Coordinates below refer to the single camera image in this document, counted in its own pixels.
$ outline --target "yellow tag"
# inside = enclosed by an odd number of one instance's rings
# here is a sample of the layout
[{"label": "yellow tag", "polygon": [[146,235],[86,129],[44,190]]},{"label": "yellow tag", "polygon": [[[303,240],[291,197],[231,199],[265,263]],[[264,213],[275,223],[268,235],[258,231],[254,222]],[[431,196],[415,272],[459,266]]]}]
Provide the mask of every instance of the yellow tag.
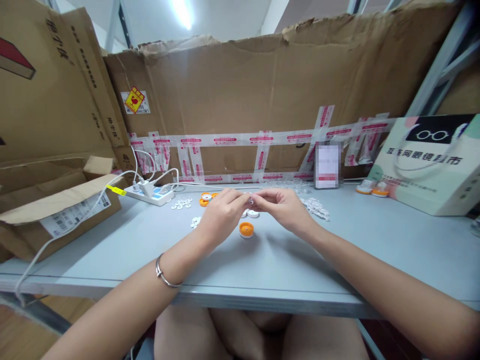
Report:
[{"label": "yellow tag", "polygon": [[139,110],[140,105],[144,101],[145,96],[134,86],[131,88],[128,97],[125,100],[125,105],[129,108],[134,114]]},{"label": "yellow tag", "polygon": [[121,188],[118,188],[118,187],[113,187],[111,185],[107,185],[106,188],[112,190],[114,193],[121,196],[125,196],[125,194],[127,193],[125,190],[122,190]]}]

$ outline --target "white desk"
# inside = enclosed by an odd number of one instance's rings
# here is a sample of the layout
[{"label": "white desk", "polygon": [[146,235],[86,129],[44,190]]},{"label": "white desk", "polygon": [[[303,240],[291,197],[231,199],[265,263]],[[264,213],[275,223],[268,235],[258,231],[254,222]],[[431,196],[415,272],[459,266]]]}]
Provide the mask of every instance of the white desk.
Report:
[{"label": "white desk", "polygon": [[[329,231],[480,310],[480,239],[470,233],[471,220],[430,216],[354,188],[310,188],[303,197],[319,199],[330,212],[330,222],[316,218]],[[35,265],[22,292],[101,298],[192,230],[192,218],[205,210],[198,203],[201,191],[193,190],[177,194],[194,199],[181,210],[122,198],[119,212]],[[185,281],[176,304],[378,317],[320,255],[269,214],[243,220],[255,226],[255,237],[243,239],[235,230]],[[0,264],[0,291],[13,292],[26,266],[18,259]]]}]

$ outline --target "wooden floor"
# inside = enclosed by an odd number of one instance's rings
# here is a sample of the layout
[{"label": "wooden floor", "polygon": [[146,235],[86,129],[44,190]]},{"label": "wooden floor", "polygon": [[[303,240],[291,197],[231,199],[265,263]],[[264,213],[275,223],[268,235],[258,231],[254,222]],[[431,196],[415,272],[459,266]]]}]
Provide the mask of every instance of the wooden floor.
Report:
[{"label": "wooden floor", "polygon": [[[41,300],[71,323],[79,319],[94,303],[80,297],[49,296]],[[0,305],[0,359],[41,359],[57,341],[46,328]]]}]

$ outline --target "blurred phone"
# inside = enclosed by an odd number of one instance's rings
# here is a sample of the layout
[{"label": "blurred phone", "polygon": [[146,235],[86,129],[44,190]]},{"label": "blurred phone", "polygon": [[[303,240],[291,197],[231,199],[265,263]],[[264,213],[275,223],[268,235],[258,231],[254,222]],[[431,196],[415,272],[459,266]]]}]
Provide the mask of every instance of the blurred phone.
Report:
[{"label": "blurred phone", "polygon": [[342,141],[317,141],[315,143],[315,189],[340,187],[340,160],[344,149]]}]

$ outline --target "thigh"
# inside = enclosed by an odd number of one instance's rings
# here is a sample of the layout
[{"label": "thigh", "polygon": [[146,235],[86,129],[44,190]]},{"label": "thigh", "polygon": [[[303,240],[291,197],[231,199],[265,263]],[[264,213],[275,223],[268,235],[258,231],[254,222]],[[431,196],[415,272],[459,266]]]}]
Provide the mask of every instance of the thigh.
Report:
[{"label": "thigh", "polygon": [[264,334],[242,310],[210,308],[210,315],[230,354],[242,360],[278,360],[282,344]]},{"label": "thigh", "polygon": [[156,320],[154,353],[155,360],[232,359],[201,307],[167,307]]},{"label": "thigh", "polygon": [[285,331],[283,360],[368,360],[362,335],[354,319],[294,315]]},{"label": "thigh", "polygon": [[267,333],[284,330],[292,317],[291,314],[268,311],[245,311],[245,314],[260,330]]}]

